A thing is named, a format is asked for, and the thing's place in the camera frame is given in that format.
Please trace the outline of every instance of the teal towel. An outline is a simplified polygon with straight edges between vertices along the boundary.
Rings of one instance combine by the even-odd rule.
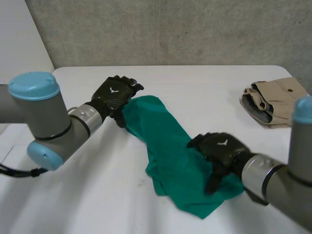
[[[212,165],[187,148],[191,138],[157,97],[134,98],[123,114],[127,130],[147,145],[146,173],[153,178],[156,194],[168,195],[179,209],[205,218],[224,200],[244,191],[240,179],[229,175],[215,194],[204,194]]]

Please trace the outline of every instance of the white wall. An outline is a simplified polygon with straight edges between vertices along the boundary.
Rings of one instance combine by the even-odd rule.
[[[0,84],[29,71],[54,70],[24,0],[0,0]]]

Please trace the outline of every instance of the beige fabric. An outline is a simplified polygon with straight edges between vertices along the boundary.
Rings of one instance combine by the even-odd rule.
[[[257,108],[261,111],[266,111],[272,116],[272,120],[270,122],[261,121],[257,116],[253,115],[242,102],[240,103],[252,117],[266,124],[269,128],[291,126],[291,115],[295,102],[299,98],[307,95],[306,90],[294,77],[268,82],[255,82],[252,84],[252,87],[257,88],[258,92],[255,89],[246,89],[243,95],[249,95]],[[269,108],[261,107],[259,102],[267,102]]]
[[[251,96],[252,101],[258,107],[259,110],[263,111],[269,108],[267,102],[264,100],[261,94],[258,93],[258,91],[247,88],[244,90],[244,94]]]

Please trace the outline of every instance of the white table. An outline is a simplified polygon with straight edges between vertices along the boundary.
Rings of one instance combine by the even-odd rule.
[[[53,72],[67,108],[90,100],[108,76],[137,79],[155,95],[191,137],[229,132],[254,152],[287,162],[290,129],[268,129],[240,106],[254,81],[291,76],[278,66],[65,67]],[[0,160],[31,169],[33,140],[25,125],[0,136]],[[57,171],[38,178],[0,176],[1,234],[284,234],[307,233],[272,206],[246,194],[225,201],[201,220],[158,197],[145,174],[145,145],[106,119],[104,125]]]

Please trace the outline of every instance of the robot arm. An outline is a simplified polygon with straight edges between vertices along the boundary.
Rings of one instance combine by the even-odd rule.
[[[0,123],[27,123],[35,137],[27,153],[51,171],[64,164],[106,117],[114,118],[124,128],[123,106],[144,89],[134,79],[109,77],[90,102],[68,115],[59,85],[50,73],[26,73],[0,87]]]
[[[252,153],[227,133],[198,135],[188,147],[196,147],[213,164],[208,194],[217,190],[224,176],[234,173],[254,202],[272,204],[312,232],[312,97],[295,105],[287,165]]]

